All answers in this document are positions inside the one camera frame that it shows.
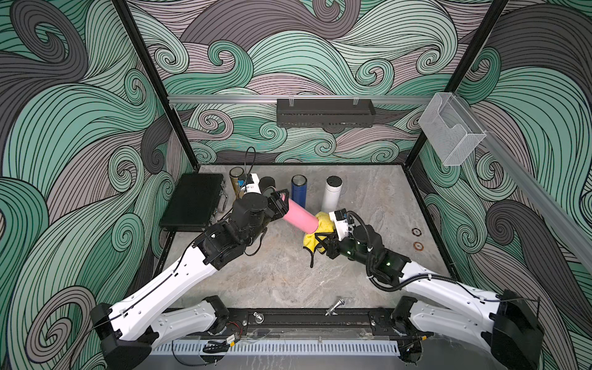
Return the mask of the gold thermos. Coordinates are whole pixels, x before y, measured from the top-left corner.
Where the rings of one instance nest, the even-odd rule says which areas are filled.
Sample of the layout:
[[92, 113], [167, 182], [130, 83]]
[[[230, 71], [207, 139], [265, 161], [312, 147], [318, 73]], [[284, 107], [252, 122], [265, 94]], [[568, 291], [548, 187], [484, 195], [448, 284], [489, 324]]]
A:
[[241, 198], [243, 195], [243, 186], [245, 181], [245, 169], [241, 166], [235, 166], [230, 169], [229, 177], [234, 190], [235, 197]]

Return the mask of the yellow cleaning cloth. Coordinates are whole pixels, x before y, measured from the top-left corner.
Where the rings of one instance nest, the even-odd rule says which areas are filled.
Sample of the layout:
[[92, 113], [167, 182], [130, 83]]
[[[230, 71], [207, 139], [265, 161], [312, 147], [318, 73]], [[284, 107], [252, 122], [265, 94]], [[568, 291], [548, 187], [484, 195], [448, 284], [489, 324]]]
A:
[[334, 222], [331, 220], [330, 215], [325, 212], [319, 212], [316, 214], [318, 221], [318, 227], [316, 231], [311, 234], [305, 234], [303, 239], [303, 248], [310, 254], [309, 267], [313, 268], [315, 263], [315, 253], [318, 251], [320, 254], [325, 254], [326, 247], [322, 245], [328, 235], [335, 231]]

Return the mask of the pink thermos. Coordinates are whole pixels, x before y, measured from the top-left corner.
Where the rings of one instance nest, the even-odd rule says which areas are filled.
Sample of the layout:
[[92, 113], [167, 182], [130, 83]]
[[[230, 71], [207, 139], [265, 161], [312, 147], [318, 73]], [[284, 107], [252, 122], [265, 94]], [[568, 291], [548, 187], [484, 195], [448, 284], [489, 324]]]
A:
[[305, 234], [314, 234], [319, 227], [317, 217], [306, 211], [305, 208], [294, 202], [290, 197], [288, 197], [288, 212], [283, 216], [283, 219]]

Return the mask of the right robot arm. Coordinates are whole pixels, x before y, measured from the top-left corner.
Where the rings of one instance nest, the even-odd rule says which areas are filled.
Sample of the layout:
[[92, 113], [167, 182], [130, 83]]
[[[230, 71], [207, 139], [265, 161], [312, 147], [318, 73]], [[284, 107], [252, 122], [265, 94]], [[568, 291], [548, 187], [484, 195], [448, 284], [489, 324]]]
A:
[[409, 339], [402, 352], [413, 351], [429, 335], [442, 335], [488, 351], [508, 369], [538, 368], [544, 339], [538, 299], [474, 288], [430, 271], [386, 248], [370, 226], [314, 238], [327, 257], [363, 264], [380, 291], [406, 293], [391, 314], [396, 331]]

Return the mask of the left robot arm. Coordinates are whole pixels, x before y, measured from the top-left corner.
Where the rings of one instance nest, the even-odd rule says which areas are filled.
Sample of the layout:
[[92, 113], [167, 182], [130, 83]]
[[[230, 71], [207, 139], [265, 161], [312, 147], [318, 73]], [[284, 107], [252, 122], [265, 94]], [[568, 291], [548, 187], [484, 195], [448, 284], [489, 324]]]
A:
[[268, 196], [251, 192], [236, 200], [230, 215], [195, 238], [168, 269], [131, 296], [91, 311], [92, 327], [109, 369], [133, 369], [154, 348], [193, 333], [225, 331], [229, 311], [216, 295], [193, 307], [170, 306], [192, 287], [245, 253], [268, 224], [289, 211], [287, 190]]

